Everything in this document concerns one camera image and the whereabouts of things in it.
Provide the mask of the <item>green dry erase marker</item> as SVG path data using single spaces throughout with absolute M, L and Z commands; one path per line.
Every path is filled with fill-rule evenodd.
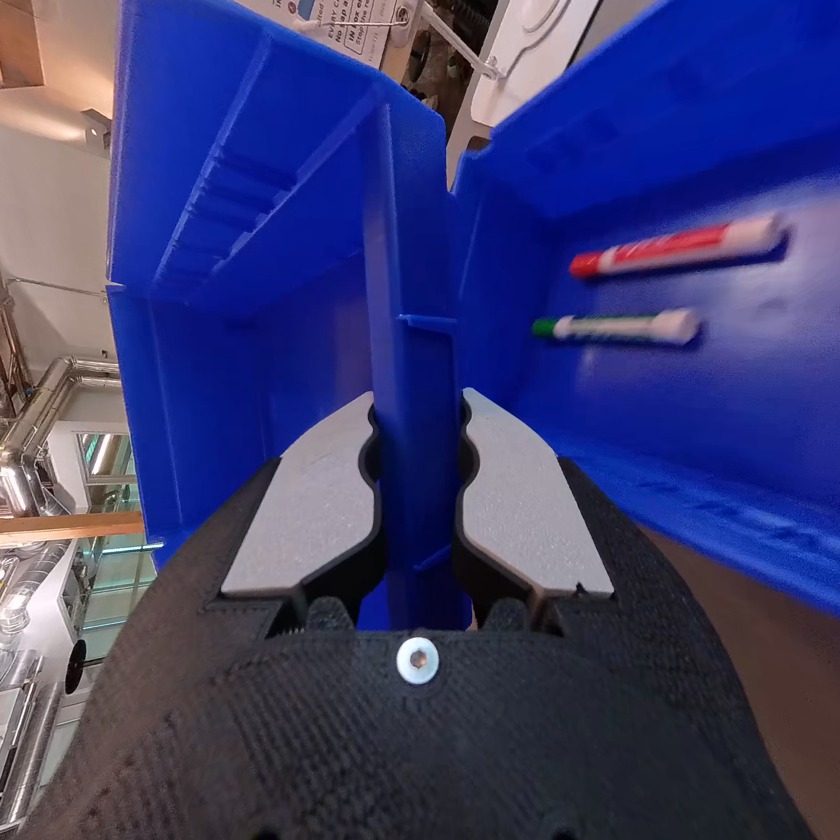
M 683 346 L 699 333 L 700 318 L 691 309 L 665 310 L 628 317 L 566 316 L 549 330 L 556 340 L 656 343 Z

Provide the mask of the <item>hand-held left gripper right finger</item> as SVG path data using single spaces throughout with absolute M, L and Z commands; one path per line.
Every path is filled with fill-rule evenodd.
M 557 455 L 529 425 L 472 387 L 463 390 L 468 455 L 456 534 L 488 586 L 527 602 L 583 592 L 610 598 L 614 584 Z

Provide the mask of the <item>black floor lamp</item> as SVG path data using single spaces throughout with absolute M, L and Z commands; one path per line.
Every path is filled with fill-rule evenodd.
M 109 652 L 89 649 L 87 639 L 81 637 L 73 645 L 67 661 L 64 678 L 65 697 L 86 695 L 93 688 Z

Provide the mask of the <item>red dry erase marker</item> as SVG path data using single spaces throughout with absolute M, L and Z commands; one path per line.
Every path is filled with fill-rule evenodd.
M 598 259 L 597 272 L 612 275 L 763 256 L 777 246 L 781 234 L 777 213 L 692 228 L 611 247 Z

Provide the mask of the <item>blue plastic bin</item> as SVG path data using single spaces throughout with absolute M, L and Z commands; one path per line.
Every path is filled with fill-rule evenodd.
M 637 522 L 838 615 L 838 2 L 662 2 L 465 154 L 473 387 Z M 769 253 L 577 279 L 572 259 L 778 214 Z M 536 319 L 691 309 L 683 346 Z
M 445 122 L 235 2 L 121 2 L 115 72 L 108 295 L 156 563 L 372 392 L 387 572 L 364 626 L 466 627 Z

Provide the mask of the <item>silver air duct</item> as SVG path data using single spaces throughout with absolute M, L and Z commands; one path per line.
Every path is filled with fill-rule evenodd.
M 79 387 L 120 388 L 119 364 L 107 360 L 55 358 L 34 395 L 14 420 L 1 443 L 1 498 L 11 518 L 59 516 L 63 507 L 37 476 L 35 462 L 51 428 Z

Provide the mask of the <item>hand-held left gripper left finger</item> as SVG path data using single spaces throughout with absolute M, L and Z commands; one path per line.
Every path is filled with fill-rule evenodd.
M 375 438 L 365 392 L 294 441 L 241 542 L 221 593 L 232 598 L 298 595 L 374 536 L 374 484 L 363 474 Z

